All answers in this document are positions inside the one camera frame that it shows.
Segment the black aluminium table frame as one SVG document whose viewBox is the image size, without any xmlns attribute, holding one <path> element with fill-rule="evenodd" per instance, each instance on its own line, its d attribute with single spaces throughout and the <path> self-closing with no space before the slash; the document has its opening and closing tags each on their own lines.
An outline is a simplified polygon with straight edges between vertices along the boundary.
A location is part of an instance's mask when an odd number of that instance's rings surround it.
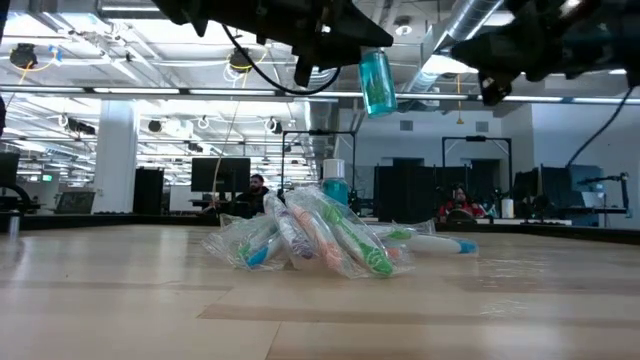
<svg viewBox="0 0 640 360">
<path fill-rule="evenodd" d="M 219 221 L 206 216 L 149 216 L 130 214 L 107 215 L 22 215 L 21 230 L 52 230 L 82 227 L 120 225 L 171 225 L 214 227 Z M 440 224 L 437 232 L 456 233 L 509 233 L 544 237 L 558 237 L 581 241 L 594 241 L 640 246 L 640 230 L 595 227 L 575 227 L 543 224 Z"/>
</svg>

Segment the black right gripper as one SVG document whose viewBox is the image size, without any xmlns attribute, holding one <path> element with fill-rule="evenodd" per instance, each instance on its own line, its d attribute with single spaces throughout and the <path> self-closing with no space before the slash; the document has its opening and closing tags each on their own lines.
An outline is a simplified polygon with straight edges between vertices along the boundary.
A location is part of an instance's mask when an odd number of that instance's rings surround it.
<svg viewBox="0 0 640 360">
<path fill-rule="evenodd" d="M 520 75 L 538 82 L 552 73 L 573 79 L 605 56 L 592 18 L 604 0 L 510 0 L 507 25 L 457 43 L 450 56 L 479 70 L 483 103 L 496 105 Z"/>
</svg>

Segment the white toothbrush blue tip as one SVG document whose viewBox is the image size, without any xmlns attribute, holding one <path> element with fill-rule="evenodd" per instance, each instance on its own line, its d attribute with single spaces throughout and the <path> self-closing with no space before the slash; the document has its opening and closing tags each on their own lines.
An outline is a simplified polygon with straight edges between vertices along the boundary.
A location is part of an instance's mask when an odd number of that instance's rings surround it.
<svg viewBox="0 0 640 360">
<path fill-rule="evenodd" d="M 479 246 L 472 240 L 434 234 L 413 235 L 406 245 L 412 251 L 435 256 L 477 256 L 479 253 Z"/>
</svg>

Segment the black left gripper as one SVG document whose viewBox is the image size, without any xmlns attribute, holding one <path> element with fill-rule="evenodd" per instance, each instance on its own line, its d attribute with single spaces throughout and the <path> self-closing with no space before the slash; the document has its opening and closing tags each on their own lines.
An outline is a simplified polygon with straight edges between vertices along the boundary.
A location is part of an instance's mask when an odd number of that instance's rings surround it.
<svg viewBox="0 0 640 360">
<path fill-rule="evenodd" d="M 298 58 L 294 81 L 303 87 L 314 69 L 356 64 L 362 48 L 394 41 L 351 0 L 228 0 L 219 7 L 219 21 L 289 45 Z"/>
</svg>

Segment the teal mouthwash bottle white cap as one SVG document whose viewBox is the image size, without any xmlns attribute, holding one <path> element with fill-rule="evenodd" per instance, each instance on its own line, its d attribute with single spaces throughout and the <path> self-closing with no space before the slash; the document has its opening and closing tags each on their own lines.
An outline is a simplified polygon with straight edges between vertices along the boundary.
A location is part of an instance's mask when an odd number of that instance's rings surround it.
<svg viewBox="0 0 640 360">
<path fill-rule="evenodd" d="M 387 55 L 380 48 L 367 48 L 358 64 L 364 108 L 369 118 L 383 117 L 397 109 L 395 84 Z"/>
<path fill-rule="evenodd" d="M 345 180 L 345 161 L 342 159 L 325 159 L 322 170 L 323 193 L 337 202 L 347 205 L 349 186 Z"/>
</svg>

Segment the black gantry frame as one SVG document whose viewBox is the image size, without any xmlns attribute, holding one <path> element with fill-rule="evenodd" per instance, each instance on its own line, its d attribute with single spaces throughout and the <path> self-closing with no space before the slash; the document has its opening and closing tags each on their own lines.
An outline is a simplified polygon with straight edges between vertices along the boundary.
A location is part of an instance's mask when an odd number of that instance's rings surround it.
<svg viewBox="0 0 640 360">
<path fill-rule="evenodd" d="M 491 143 L 506 155 L 507 183 L 501 188 L 501 165 L 498 159 L 470 159 L 462 166 L 448 166 L 449 153 L 457 144 Z M 441 166 L 437 168 L 439 185 L 461 185 L 474 200 L 489 213 L 501 211 L 501 201 L 513 194 L 513 145 L 510 138 L 487 137 L 484 135 L 445 136 L 441 138 Z"/>
<path fill-rule="evenodd" d="M 296 146 L 296 141 L 290 141 L 287 142 L 286 141 L 286 137 L 289 134 L 305 134 L 305 135 L 309 135 L 311 137 L 313 136 L 321 136 L 321 137 L 329 137 L 332 135 L 338 136 L 338 135 L 349 135 L 352 138 L 352 143 L 351 143 L 351 151 L 352 151 L 352 162 L 351 162 L 351 191 L 349 192 L 349 201 L 348 201 L 348 205 L 349 208 L 351 210 L 354 209 L 354 204 L 357 202 L 357 190 L 355 189 L 355 177 L 356 177 L 356 149 L 357 149 L 357 141 L 356 141 L 356 136 L 357 136 L 357 132 L 350 130 L 350 131 L 335 131 L 335 130 L 323 130 L 323 129 L 311 129 L 311 130 L 284 130 L 282 133 L 282 139 L 281 139 L 281 175 L 280 175 L 280 187 L 284 188 L 284 174 L 285 174 L 285 170 L 284 170 L 284 162 L 285 162 L 285 153 L 286 153 L 286 148 L 289 145 L 294 145 Z"/>
</svg>

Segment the black partition panel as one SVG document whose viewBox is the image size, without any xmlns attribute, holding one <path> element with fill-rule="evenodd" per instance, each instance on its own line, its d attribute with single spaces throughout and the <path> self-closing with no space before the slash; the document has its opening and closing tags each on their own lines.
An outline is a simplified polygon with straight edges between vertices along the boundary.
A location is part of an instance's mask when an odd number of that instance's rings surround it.
<svg viewBox="0 0 640 360">
<path fill-rule="evenodd" d="M 377 166 L 374 205 L 380 222 L 414 224 L 435 217 L 436 169 L 427 166 Z"/>
</svg>

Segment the black computer monitor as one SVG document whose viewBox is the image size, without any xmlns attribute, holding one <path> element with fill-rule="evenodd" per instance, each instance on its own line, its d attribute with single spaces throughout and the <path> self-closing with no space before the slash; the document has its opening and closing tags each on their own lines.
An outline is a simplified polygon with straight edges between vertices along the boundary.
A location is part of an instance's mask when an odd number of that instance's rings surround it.
<svg viewBox="0 0 640 360">
<path fill-rule="evenodd" d="M 249 158 L 193 158 L 191 161 L 191 191 L 242 192 L 249 188 L 251 160 Z"/>
</svg>

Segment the silver ventilation duct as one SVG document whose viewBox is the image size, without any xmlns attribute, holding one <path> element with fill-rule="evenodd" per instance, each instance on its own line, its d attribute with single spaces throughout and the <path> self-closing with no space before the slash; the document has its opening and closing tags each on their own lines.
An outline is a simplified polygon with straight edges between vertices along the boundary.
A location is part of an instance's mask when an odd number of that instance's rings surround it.
<svg viewBox="0 0 640 360">
<path fill-rule="evenodd" d="M 425 93 L 440 75 L 452 70 L 436 68 L 442 51 L 473 37 L 504 0 L 456 0 L 450 16 L 431 25 L 420 46 L 421 64 L 414 76 L 403 86 L 402 92 Z"/>
</svg>

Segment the white pillar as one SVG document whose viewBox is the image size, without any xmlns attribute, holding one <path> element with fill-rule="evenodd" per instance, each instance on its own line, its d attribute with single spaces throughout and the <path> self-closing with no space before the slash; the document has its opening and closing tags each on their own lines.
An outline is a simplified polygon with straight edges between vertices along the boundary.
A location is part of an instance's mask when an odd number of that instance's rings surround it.
<svg viewBox="0 0 640 360">
<path fill-rule="evenodd" d="M 99 116 L 93 213 L 133 209 L 139 116 L 132 100 L 103 100 Z"/>
</svg>

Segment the black cabinet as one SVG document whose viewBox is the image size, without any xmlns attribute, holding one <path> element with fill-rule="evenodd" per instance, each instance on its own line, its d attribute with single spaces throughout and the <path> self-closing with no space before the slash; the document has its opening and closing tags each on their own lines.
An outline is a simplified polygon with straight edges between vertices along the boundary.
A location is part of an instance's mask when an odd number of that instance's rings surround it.
<svg viewBox="0 0 640 360">
<path fill-rule="evenodd" d="M 164 186 L 162 169 L 138 168 L 135 174 L 133 212 L 160 215 Z"/>
</svg>

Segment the person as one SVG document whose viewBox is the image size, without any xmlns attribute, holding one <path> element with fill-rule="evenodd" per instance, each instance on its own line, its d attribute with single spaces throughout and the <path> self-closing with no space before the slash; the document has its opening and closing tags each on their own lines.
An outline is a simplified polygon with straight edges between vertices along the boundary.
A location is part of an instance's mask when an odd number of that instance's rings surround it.
<svg viewBox="0 0 640 360">
<path fill-rule="evenodd" d="M 259 174 L 252 175 L 249 188 L 235 198 L 235 213 L 243 218 L 263 214 L 265 212 L 264 196 L 268 192 L 269 189 L 264 185 L 264 178 Z"/>
<path fill-rule="evenodd" d="M 465 212 L 474 218 L 486 216 L 484 208 L 473 201 L 461 185 L 457 185 L 452 190 L 452 198 L 447 200 L 438 210 L 438 220 L 445 222 L 452 212 Z"/>
</svg>

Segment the green toothbrush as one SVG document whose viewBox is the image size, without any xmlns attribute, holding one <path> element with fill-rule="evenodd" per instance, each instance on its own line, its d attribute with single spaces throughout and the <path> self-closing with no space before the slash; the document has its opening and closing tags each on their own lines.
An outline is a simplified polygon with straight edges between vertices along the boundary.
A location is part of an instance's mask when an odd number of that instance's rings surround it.
<svg viewBox="0 0 640 360">
<path fill-rule="evenodd" d="M 386 247 L 371 228 L 365 224 L 347 205 L 325 195 L 317 187 L 296 189 L 310 195 L 320 208 L 336 240 L 351 257 L 357 268 L 358 277 L 388 278 L 411 269 L 411 257 L 402 264 L 395 264 L 389 258 Z"/>
<path fill-rule="evenodd" d="M 433 220 L 417 224 L 370 224 L 369 227 L 378 238 L 397 241 L 407 241 L 417 235 L 436 233 L 436 226 Z"/>
<path fill-rule="evenodd" d="M 201 244 L 218 259 L 253 269 L 267 261 L 276 232 L 274 220 L 267 215 L 251 219 L 225 215 L 222 228 L 207 235 Z"/>
</svg>

